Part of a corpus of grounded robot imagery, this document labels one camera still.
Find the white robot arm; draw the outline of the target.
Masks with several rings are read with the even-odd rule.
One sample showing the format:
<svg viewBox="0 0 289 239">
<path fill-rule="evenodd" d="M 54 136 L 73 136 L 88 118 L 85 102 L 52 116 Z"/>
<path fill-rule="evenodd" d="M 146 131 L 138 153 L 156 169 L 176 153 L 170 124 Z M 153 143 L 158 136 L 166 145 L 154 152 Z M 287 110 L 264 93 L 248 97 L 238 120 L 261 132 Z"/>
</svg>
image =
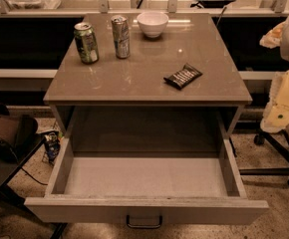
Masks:
<svg viewBox="0 0 289 239">
<path fill-rule="evenodd" d="M 266 48 L 280 48 L 281 58 L 289 62 L 289 16 L 276 25 L 260 40 L 260 45 Z M 285 129 L 289 124 L 289 69 L 276 72 L 271 83 L 269 102 L 267 103 L 260 128 L 263 131 L 275 133 Z"/>
</svg>

